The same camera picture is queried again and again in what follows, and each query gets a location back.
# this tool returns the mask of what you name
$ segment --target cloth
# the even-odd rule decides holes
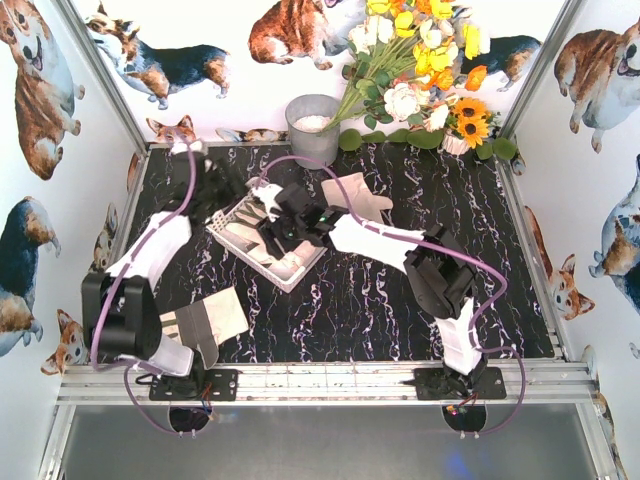
[[[393,208],[393,201],[390,198],[371,193],[362,173],[340,177],[340,182],[347,191],[347,196],[353,205],[353,209],[360,217],[373,222],[384,223],[380,211]],[[335,180],[322,182],[322,190],[330,206],[347,207],[347,202]]]

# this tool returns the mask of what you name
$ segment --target floor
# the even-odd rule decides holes
[[[287,145],[218,146],[213,156],[228,158],[243,178],[256,176],[270,161],[289,153]],[[392,198],[394,226],[447,226],[467,253],[507,277],[507,295],[478,323],[486,347],[512,344],[528,358],[552,357],[523,252],[498,173],[471,159],[440,158],[409,146],[369,145],[339,154],[336,173],[364,172],[372,192]],[[298,181],[324,201],[325,173],[294,162],[275,167],[270,180]],[[166,197],[172,176],[166,150],[152,150],[132,224],[129,244],[145,228],[156,204]],[[409,283],[393,267],[355,255],[326,253],[291,294],[226,252],[204,230],[194,233],[165,270],[156,290],[161,312],[189,305],[234,286],[250,329],[221,345],[220,361],[337,362],[440,358],[442,347],[432,318],[418,307]],[[486,276],[477,300],[496,288]]]
[[[167,426],[167,407],[146,410]],[[487,425],[513,405],[490,405]],[[66,480],[596,478],[574,405],[525,405],[464,440],[440,407],[216,407],[196,437],[159,434],[132,406],[78,407]]]

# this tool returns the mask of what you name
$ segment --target flower vase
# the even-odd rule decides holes
[[[338,141],[340,138],[340,125],[323,130],[322,128],[305,128],[301,126],[303,119],[308,117],[324,117],[332,119],[340,102],[327,95],[302,95],[294,98],[285,110],[285,117],[289,125],[289,139],[294,155],[317,160],[318,163],[306,160],[296,160],[301,167],[310,170],[318,170],[321,165],[328,167],[338,156]]]
[[[441,149],[451,155],[462,155],[467,153],[471,145],[464,139],[456,137],[451,130],[447,130],[444,133],[444,139],[442,140]]]

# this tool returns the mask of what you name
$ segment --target sunflower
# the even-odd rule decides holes
[[[453,109],[453,114],[461,118],[480,118],[488,113],[487,106],[476,98],[461,98]]]
[[[457,130],[471,148],[482,145],[483,139],[489,136],[489,125],[480,117],[458,117]]]

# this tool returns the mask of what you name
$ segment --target black marble surface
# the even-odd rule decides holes
[[[228,158],[230,168],[246,179],[290,152],[286,145],[212,150],[213,155]],[[362,171],[374,194],[393,199],[394,226],[417,230],[441,223],[467,253],[505,274],[510,284],[506,296],[478,322],[485,346],[511,344],[528,358],[553,356],[492,166],[392,144],[339,155],[333,166],[339,176]],[[166,196],[171,175],[167,151],[152,150],[129,244]],[[326,178],[324,172],[305,170],[293,161],[274,167],[269,174],[279,184],[284,179],[303,182],[321,202],[320,181]],[[477,300],[483,302],[497,285],[481,275]],[[157,304],[167,312],[230,286],[235,287],[250,329],[221,345],[222,362],[424,360],[440,358],[442,353],[437,329],[415,302],[405,275],[356,255],[327,252],[287,294],[200,231],[165,270],[156,289]]]

